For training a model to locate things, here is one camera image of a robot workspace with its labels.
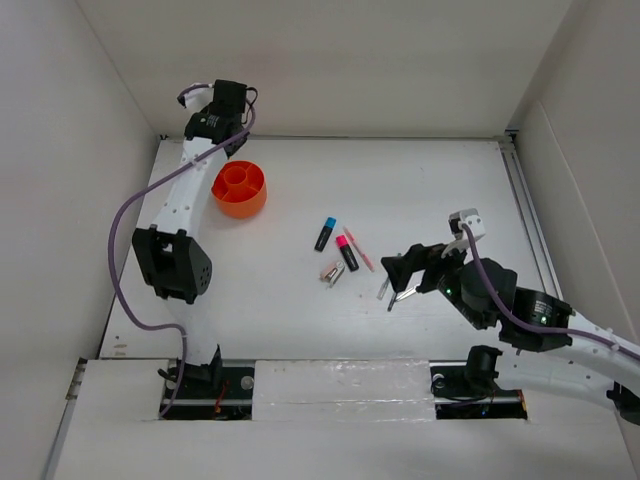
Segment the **pink thin pen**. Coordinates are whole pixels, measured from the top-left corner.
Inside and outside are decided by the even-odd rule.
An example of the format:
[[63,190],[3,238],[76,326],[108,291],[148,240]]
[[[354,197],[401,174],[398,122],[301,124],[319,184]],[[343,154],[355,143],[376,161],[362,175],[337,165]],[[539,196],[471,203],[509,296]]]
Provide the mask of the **pink thin pen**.
[[351,245],[355,248],[355,251],[357,252],[357,254],[359,255],[359,257],[361,258],[361,260],[364,262],[364,264],[366,265],[366,267],[371,271],[374,272],[375,271],[375,266],[373,261],[369,258],[369,256],[365,253],[365,251],[363,250],[363,248],[361,247],[360,243],[356,240],[355,236],[353,235],[353,233],[346,227],[343,227],[343,231],[344,234],[346,235],[348,241],[351,243]]

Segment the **black pen clear cap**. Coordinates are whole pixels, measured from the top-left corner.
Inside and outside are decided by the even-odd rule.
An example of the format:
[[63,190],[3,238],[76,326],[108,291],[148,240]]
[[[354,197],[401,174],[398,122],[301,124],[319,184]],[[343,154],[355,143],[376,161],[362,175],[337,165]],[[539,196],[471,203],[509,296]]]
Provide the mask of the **black pen clear cap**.
[[394,294],[391,296],[391,299],[390,299],[389,304],[388,304],[388,306],[387,306],[387,312],[391,312],[391,311],[392,311],[393,306],[394,306],[394,305],[395,305],[395,303],[397,302],[397,299],[398,299],[398,297],[399,297],[399,296],[400,296],[400,294],[399,294],[399,293],[394,293]]

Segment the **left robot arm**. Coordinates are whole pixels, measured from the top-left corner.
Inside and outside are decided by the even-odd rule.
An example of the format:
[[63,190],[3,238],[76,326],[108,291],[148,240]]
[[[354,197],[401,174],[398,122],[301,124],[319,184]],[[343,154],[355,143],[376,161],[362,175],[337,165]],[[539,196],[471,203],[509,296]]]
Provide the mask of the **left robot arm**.
[[183,382],[205,397],[220,390],[223,373],[219,347],[205,338],[210,328],[196,318],[196,300],[205,295],[213,276],[212,261],[197,237],[217,174],[247,140],[247,94],[255,91],[218,79],[179,94],[179,103],[191,113],[179,163],[187,171],[171,182],[151,225],[137,228],[132,237],[143,280],[189,338],[191,346],[179,363],[185,368]]

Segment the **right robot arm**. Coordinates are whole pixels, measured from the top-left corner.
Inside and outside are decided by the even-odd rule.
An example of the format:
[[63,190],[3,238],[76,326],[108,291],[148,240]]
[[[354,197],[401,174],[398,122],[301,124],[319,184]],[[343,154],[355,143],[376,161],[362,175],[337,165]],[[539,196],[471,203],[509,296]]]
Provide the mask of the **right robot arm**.
[[415,244],[381,260],[393,290],[415,273],[419,294],[440,293],[476,330],[495,329],[508,351],[476,345],[462,381],[474,397],[538,389],[578,398],[639,422],[639,347],[600,327],[568,303],[518,286],[515,271],[483,258],[476,246]]

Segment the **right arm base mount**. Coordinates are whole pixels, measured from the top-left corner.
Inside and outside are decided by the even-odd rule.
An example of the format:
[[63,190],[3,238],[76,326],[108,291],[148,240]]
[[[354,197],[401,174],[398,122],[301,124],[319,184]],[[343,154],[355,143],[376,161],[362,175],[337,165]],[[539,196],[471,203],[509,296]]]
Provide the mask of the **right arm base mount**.
[[498,386],[497,360],[503,353],[489,346],[473,346],[466,360],[429,363],[430,392],[437,420],[527,420],[520,390]]

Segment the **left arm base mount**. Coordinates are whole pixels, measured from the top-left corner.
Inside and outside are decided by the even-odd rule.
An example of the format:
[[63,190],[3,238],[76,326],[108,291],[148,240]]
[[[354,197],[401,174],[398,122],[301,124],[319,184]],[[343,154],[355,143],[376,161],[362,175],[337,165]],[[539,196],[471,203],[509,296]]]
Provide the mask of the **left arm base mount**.
[[255,368],[223,365],[218,386],[185,377],[171,408],[162,418],[185,421],[244,421],[252,419]]

